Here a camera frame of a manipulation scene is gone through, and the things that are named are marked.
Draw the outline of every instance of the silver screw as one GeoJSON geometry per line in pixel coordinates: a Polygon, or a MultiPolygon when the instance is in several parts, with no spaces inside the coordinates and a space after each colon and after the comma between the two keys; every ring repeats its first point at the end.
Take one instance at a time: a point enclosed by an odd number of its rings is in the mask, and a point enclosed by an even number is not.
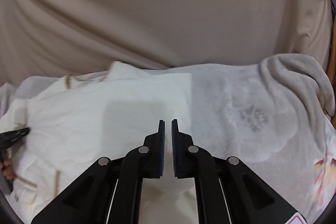
{"type": "Polygon", "coordinates": [[[233,164],[233,165],[237,165],[239,163],[239,159],[236,157],[230,157],[229,158],[229,163],[233,164]]]}
{"type": "Polygon", "coordinates": [[[142,146],[138,150],[141,154],[145,154],[149,151],[149,148],[147,146],[142,146]]]}
{"type": "Polygon", "coordinates": [[[197,153],[197,152],[198,152],[198,147],[197,147],[197,146],[194,146],[194,145],[189,146],[189,147],[188,147],[188,151],[189,151],[190,153],[197,153]]]}
{"type": "Polygon", "coordinates": [[[106,164],[108,164],[109,163],[109,159],[108,158],[100,158],[99,160],[98,160],[98,164],[99,165],[106,165],[106,164]]]}

